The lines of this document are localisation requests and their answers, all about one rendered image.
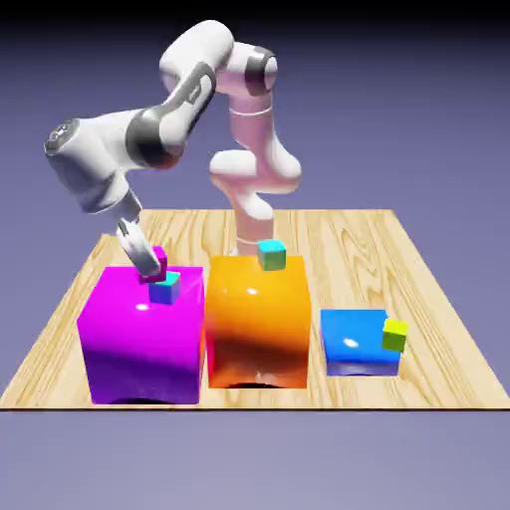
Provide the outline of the large blue box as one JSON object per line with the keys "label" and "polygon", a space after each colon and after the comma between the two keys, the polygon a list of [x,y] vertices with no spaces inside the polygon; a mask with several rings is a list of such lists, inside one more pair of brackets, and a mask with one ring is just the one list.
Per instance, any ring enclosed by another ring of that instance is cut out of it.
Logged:
{"label": "large blue box", "polygon": [[321,339],[328,377],[395,377],[400,353],[383,348],[382,309],[323,309]]}

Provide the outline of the small magenta cube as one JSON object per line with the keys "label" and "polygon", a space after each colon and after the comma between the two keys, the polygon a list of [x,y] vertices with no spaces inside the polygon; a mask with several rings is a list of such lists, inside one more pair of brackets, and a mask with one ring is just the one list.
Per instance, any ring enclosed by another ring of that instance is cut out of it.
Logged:
{"label": "small magenta cube", "polygon": [[167,272],[167,256],[164,249],[161,246],[154,245],[152,247],[156,259],[159,263],[159,271],[157,274],[142,276],[138,275],[138,280],[143,284],[162,282],[166,278]]}

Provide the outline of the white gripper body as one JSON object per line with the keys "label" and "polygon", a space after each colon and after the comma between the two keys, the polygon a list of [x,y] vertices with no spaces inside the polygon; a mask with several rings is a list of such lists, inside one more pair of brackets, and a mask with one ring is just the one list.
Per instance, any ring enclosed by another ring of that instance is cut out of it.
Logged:
{"label": "white gripper body", "polygon": [[136,222],[120,218],[116,234],[128,258],[142,277],[159,273],[160,263]]}

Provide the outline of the large magenta box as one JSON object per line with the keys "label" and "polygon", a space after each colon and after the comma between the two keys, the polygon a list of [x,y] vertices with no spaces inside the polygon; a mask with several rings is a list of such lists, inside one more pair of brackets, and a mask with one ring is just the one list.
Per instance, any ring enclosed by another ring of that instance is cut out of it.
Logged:
{"label": "large magenta box", "polygon": [[204,355],[203,269],[172,266],[180,295],[153,303],[134,267],[109,266],[77,327],[92,402],[199,402]]}

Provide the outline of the small yellow cube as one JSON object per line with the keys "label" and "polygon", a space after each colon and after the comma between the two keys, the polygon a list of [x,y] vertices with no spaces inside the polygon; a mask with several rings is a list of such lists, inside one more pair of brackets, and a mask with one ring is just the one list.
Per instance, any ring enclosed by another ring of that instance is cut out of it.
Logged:
{"label": "small yellow cube", "polygon": [[382,329],[382,347],[388,351],[402,353],[407,333],[407,322],[386,318]]}

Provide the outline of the small blue cube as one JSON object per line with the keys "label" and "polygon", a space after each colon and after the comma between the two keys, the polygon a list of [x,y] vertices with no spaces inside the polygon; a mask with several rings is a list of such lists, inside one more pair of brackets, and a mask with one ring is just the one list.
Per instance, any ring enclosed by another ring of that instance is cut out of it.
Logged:
{"label": "small blue cube", "polygon": [[172,305],[180,295],[180,273],[167,271],[162,281],[149,283],[148,295],[152,303]]}

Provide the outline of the large orange box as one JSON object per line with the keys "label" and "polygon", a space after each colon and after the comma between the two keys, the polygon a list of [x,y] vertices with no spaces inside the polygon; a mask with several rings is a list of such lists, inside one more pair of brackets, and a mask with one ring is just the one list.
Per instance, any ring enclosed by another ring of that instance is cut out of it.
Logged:
{"label": "large orange box", "polygon": [[255,256],[212,258],[205,296],[212,388],[305,388],[312,322],[305,263],[265,271]]}

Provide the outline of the small green cube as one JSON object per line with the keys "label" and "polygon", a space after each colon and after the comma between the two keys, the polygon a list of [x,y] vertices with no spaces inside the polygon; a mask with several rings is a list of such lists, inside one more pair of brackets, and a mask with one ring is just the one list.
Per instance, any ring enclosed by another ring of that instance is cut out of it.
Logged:
{"label": "small green cube", "polygon": [[278,239],[265,239],[258,243],[258,261],[264,271],[282,270],[286,267],[287,250]]}

